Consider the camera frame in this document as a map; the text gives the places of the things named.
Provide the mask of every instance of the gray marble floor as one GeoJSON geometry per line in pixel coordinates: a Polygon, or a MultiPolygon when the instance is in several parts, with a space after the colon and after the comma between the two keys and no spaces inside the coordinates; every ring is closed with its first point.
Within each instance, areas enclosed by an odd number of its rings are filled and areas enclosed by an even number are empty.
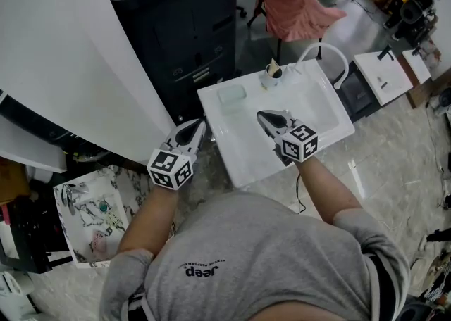
{"type": "MultiPolygon", "coordinates": [[[[252,11],[255,0],[238,0],[252,11]]],[[[373,11],[367,0],[359,0],[373,11]]],[[[383,16],[370,15],[349,0],[338,0],[337,7],[348,16],[337,22],[324,37],[340,48],[348,58],[353,54],[382,49],[390,40],[380,24],[383,16]]],[[[263,69],[276,44],[260,17],[248,32],[245,21],[237,24],[237,64],[244,73],[263,69]]],[[[284,44],[282,63],[296,61],[308,42],[284,44]]],[[[393,44],[402,49],[402,43],[393,44]]],[[[330,78],[341,71],[325,50],[321,67],[330,78]]],[[[356,132],[318,154],[319,159],[359,198],[393,239],[413,260],[425,233],[451,226],[449,215],[438,204],[447,182],[441,182],[438,162],[450,150],[448,127],[442,118],[434,118],[424,107],[412,110],[401,97],[372,116],[355,124],[356,132]]],[[[200,164],[183,198],[177,222],[192,212],[199,202],[232,189],[215,145],[204,144],[200,164]]],[[[269,196],[297,210],[294,168],[255,182],[244,189],[269,196]]],[[[307,209],[305,215],[318,217],[309,196],[299,187],[299,196],[307,209]]],[[[431,252],[437,253],[439,246],[431,252]]],[[[43,275],[32,275],[36,304],[60,320],[97,320],[97,308],[105,269],[79,270],[62,265],[43,275]]]]}

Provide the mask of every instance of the pink cloth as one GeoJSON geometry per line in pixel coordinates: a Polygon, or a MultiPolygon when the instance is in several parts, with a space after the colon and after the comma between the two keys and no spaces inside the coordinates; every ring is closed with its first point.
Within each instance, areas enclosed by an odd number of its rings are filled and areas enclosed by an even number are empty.
{"type": "Polygon", "coordinates": [[[318,0],[264,0],[266,29],[285,42],[322,38],[346,12],[323,7],[318,0]]]}

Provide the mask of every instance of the white table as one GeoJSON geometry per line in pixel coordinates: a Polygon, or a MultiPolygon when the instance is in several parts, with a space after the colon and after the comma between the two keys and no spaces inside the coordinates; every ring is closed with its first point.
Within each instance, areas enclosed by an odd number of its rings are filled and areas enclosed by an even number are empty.
{"type": "Polygon", "coordinates": [[[380,52],[363,53],[354,56],[359,68],[381,106],[396,99],[411,89],[412,83],[402,69],[392,51],[382,61],[378,60],[380,52]]]}
{"type": "Polygon", "coordinates": [[[263,71],[200,89],[205,115],[235,187],[262,180],[285,169],[273,152],[274,142],[257,122],[257,112],[274,109],[311,125],[319,134],[319,150],[354,133],[346,110],[316,60],[283,67],[283,81],[265,89],[259,77],[263,71]],[[245,98],[221,102],[218,91],[245,98]]]}
{"type": "Polygon", "coordinates": [[[420,84],[423,84],[425,81],[431,78],[431,74],[424,64],[424,61],[421,58],[420,54],[417,53],[416,55],[413,55],[412,52],[413,49],[411,49],[410,51],[404,51],[402,52],[402,55],[406,59],[410,68],[414,71],[414,74],[416,78],[418,78],[420,84]]]}

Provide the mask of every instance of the pink chair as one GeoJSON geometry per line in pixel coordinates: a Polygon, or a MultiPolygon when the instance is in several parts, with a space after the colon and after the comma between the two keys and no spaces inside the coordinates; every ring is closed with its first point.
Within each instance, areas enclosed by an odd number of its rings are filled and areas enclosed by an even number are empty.
{"type": "MultiPolygon", "coordinates": [[[[318,0],[257,0],[254,17],[247,23],[250,27],[255,18],[266,16],[266,29],[278,38],[276,60],[280,60],[282,41],[298,39],[323,39],[326,30],[336,21],[346,16],[346,12],[336,8],[323,7],[318,0]]],[[[321,47],[318,50],[321,59],[321,47]]]]}

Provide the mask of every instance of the white cube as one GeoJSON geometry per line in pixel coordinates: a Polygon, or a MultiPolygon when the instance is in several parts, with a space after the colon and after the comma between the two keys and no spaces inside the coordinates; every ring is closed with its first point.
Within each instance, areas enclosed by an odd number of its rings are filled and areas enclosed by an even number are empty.
{"type": "Polygon", "coordinates": [[[318,151],[318,134],[304,124],[296,126],[280,138],[281,153],[293,160],[304,162],[318,151]]]}
{"type": "Polygon", "coordinates": [[[179,153],[156,149],[147,165],[154,184],[179,189],[192,176],[191,158],[179,153]]]}

